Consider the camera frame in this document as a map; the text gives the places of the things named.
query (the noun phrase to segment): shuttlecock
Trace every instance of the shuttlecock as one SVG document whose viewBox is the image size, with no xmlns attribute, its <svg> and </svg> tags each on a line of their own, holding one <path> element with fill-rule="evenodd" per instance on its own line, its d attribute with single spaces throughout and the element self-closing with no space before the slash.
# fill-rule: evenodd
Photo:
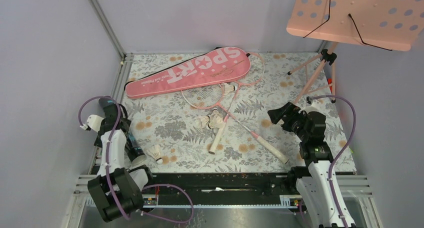
<svg viewBox="0 0 424 228">
<path fill-rule="evenodd" d="M 160 145 L 155 144 L 154 146 L 147 149 L 146 153 L 147 153 L 147 155 L 153 157 L 153 159 L 156 161 L 156 163 L 162 164 L 162 162 L 164 162 L 162 160 L 161 146 Z"/>
<path fill-rule="evenodd" d="M 224 127 L 224 118 L 223 116 L 218 112 L 217 109 L 212 110 L 212 114 L 209 117 L 209 128 L 213 129 L 214 131 Z"/>
<path fill-rule="evenodd" d="M 209 128 L 208 123 L 209 123 L 209 116 L 205 115 L 205 116 L 198 116 L 196 118 L 196 126 L 203 129 L 205 127 Z"/>
<path fill-rule="evenodd" d="M 231 92 L 236 90 L 236 86 L 235 85 L 231 85 L 228 83 L 224 83 L 224 96 L 230 94 Z"/>
</svg>

